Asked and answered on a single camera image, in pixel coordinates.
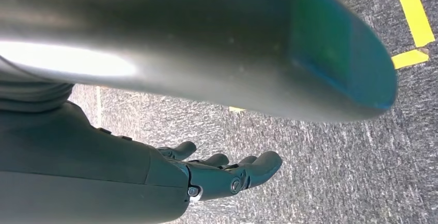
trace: robotic hand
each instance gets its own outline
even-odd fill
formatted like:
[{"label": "robotic hand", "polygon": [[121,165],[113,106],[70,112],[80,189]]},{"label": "robotic hand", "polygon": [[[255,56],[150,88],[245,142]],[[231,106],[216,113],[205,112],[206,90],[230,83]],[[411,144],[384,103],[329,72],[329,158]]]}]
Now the robotic hand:
[{"label": "robotic hand", "polygon": [[192,201],[230,197],[242,190],[264,184],[279,170],[283,162],[272,151],[259,157],[248,156],[233,165],[228,165],[228,157],[220,153],[204,161],[183,162],[182,160],[196,151],[196,145],[190,141],[175,148],[162,147],[157,150],[188,176],[187,194]]}]

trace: yellow floor marking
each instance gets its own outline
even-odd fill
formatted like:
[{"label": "yellow floor marking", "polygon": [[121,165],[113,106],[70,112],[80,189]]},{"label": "yellow floor marking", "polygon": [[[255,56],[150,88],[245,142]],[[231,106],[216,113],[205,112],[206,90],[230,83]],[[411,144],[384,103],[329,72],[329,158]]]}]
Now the yellow floor marking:
[{"label": "yellow floor marking", "polygon": [[240,108],[236,108],[236,107],[230,107],[229,110],[232,111],[232,112],[239,113],[241,111],[244,111],[245,109],[240,109]]},{"label": "yellow floor marking", "polygon": [[393,56],[393,63],[395,69],[412,66],[418,63],[429,60],[429,55],[420,50],[411,50],[399,55]]},{"label": "yellow floor marking", "polygon": [[435,41],[421,0],[400,0],[416,47]]}]

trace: metal screw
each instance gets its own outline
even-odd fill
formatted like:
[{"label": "metal screw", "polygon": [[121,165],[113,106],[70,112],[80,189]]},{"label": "metal screw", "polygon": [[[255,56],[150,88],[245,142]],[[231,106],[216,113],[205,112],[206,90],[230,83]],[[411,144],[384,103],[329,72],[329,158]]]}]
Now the metal screw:
[{"label": "metal screw", "polygon": [[234,178],[231,181],[231,185],[230,185],[231,193],[233,193],[233,194],[239,193],[240,188],[241,188],[240,179]]},{"label": "metal screw", "polygon": [[199,189],[195,187],[190,187],[187,194],[191,197],[196,197],[199,194]]}]

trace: gray carpet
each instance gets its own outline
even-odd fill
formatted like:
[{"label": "gray carpet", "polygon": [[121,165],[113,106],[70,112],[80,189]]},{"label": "gray carpet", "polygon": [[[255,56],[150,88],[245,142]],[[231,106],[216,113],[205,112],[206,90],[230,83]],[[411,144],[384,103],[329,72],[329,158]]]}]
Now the gray carpet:
[{"label": "gray carpet", "polygon": [[[398,0],[343,0],[396,55],[414,48]],[[438,0],[423,0],[435,34]],[[191,204],[174,223],[438,223],[438,43],[399,70],[395,107],[378,120],[313,124],[226,106],[77,86],[94,125],[153,146],[185,140],[199,157],[232,162],[266,150],[284,158],[264,187]]]}]

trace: robotic forearm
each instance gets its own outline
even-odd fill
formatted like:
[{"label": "robotic forearm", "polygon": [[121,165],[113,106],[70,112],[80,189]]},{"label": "robotic forearm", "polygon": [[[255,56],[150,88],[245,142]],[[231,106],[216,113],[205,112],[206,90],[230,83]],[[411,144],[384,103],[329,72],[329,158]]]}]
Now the robotic forearm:
[{"label": "robotic forearm", "polygon": [[[20,100],[44,95],[30,89],[48,89],[56,102],[64,90],[52,89],[63,85],[3,82],[3,90],[11,85],[24,88],[9,88],[14,105],[0,101],[0,223],[161,223],[180,217],[190,200],[257,186],[281,165],[274,152],[231,166],[222,154],[183,162],[196,151],[191,142],[156,149],[117,137],[70,102],[26,112],[32,102]],[[11,106],[21,111],[4,110]]]}]

